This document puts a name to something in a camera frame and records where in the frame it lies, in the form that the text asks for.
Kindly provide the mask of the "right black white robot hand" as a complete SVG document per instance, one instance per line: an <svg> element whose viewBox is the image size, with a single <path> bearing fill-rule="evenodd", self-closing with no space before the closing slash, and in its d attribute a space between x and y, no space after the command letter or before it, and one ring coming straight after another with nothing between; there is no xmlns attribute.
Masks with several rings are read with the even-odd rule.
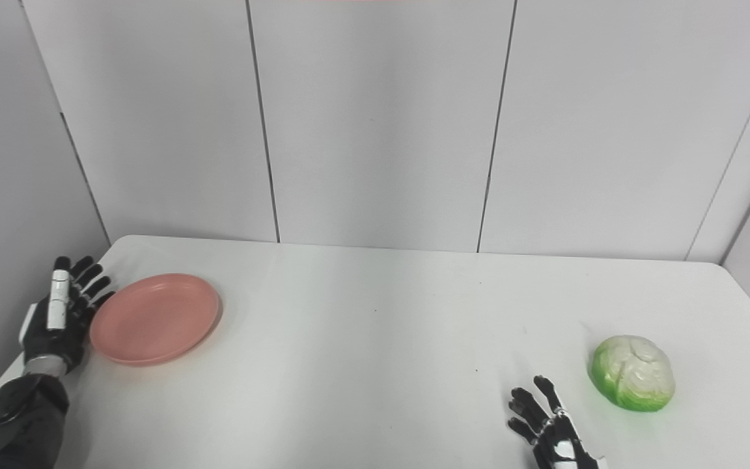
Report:
<svg viewBox="0 0 750 469"><path fill-rule="evenodd" d="M605 457L593 457L584 448L553 381L535 376L533 382L546 398L549 410L544 410L531 392L515 387L508 403L515 416L508 420L508 427L530 445L538 467L607 468Z"/></svg>

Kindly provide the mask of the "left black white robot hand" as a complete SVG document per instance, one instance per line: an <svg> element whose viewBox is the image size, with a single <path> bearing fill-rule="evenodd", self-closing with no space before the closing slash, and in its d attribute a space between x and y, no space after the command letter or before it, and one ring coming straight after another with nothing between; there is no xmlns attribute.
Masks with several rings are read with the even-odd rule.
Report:
<svg viewBox="0 0 750 469"><path fill-rule="evenodd" d="M114 294L111 283L92 256L56 259L49 294L29 307L20 330L24 374L60 378L81 364L96 312Z"/></svg>

